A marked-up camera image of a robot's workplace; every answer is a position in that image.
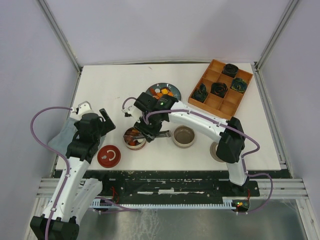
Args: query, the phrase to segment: white table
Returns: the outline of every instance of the white table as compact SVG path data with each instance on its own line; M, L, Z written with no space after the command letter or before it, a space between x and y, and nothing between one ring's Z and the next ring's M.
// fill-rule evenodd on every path
M142 65L92 65L85 66L75 95L74 106L88 101L93 110L105 108L116 125L116 129L106 135L102 146L115 145L121 151L121 160L113 168L104 168L93 157L89 170L172 170L172 171L222 171L227 170L225 163L215 161L209 152L212 140L196 132L196 140L192 147L181 149L174 145L171 138L159 138L147 143L138 151L128 149L123 140L125 131L135 123L132 117L124 117L121 111L123 101L128 97L138 97L148 87L156 83L170 83L181 92L182 101L188 104L188 97L209 64L142 64ZM252 73L249 63L235 64L239 69ZM259 152L245 158L248 170L280 170L280 163L266 115L254 77L246 90L240 106L235 114L239 118L244 132L257 140ZM163 122L162 130L171 130L177 124ZM255 145L245 140L244 151L250 151ZM56 169L63 169L64 161L58 160Z

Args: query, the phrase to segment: gray floor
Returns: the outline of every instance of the gray floor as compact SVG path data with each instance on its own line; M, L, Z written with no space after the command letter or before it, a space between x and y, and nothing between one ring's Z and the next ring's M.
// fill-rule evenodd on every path
M251 201L251 206L259 204ZM78 240L307 240L296 202L271 201L237 216L231 210L88 211Z

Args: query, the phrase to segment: wooden organizer box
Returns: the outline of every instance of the wooden organizer box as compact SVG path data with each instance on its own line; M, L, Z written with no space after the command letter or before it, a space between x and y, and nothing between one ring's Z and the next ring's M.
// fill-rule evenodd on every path
M212 60L212 62L202 75L202 78L189 96L188 103L209 113L212 113L220 118L230 120L231 117L235 115L238 106L246 92L240 93L230 88L232 80L234 78L222 74L225 65L226 63L220 62L218 60ZM238 73L235 75L235 78L241 78L249 85L252 76L252 73L239 69ZM224 98L210 93L211 85L216 82L225 83L228 87L228 91L225 94ZM206 91L208 92L208 96L203 103L192 98L192 95L196 90L199 89L201 84L205 85Z

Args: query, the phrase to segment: wall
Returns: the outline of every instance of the wall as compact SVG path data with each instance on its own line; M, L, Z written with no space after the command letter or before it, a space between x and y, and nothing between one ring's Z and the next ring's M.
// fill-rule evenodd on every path
M0 3L0 233L20 240L25 234L41 177L54 155L38 145L30 121L49 106L69 106L77 73L36 1ZM67 112L40 116L35 131L48 142Z
M301 1L262 75L296 177L320 221L320 1Z
M257 61L289 0L47 0L81 65Z

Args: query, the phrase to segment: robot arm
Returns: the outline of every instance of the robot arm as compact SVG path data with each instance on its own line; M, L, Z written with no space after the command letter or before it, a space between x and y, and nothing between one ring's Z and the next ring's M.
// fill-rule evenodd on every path
M30 223L38 239L45 239L49 218L49 239L76 239L83 215L90 203L102 191L101 181L90 178L76 195L79 184L98 151L101 137L116 127L105 109L100 109L102 116L99 116L92 111L88 102L81 103L76 112L80 120L74 123L77 132L67 147L66 158L69 166L62 171L53 196L41 217L34 216Z
M216 155L226 162L229 180L237 186L247 182L240 154L245 148L245 138L240 134L223 126L230 126L243 133L240 121L232 117L231 120L217 118L202 113L184 105L175 97L163 95L159 100L143 92L133 106L123 110L127 117L134 117L134 127L144 135L150 143L159 134L162 122L172 122L188 126L218 143Z

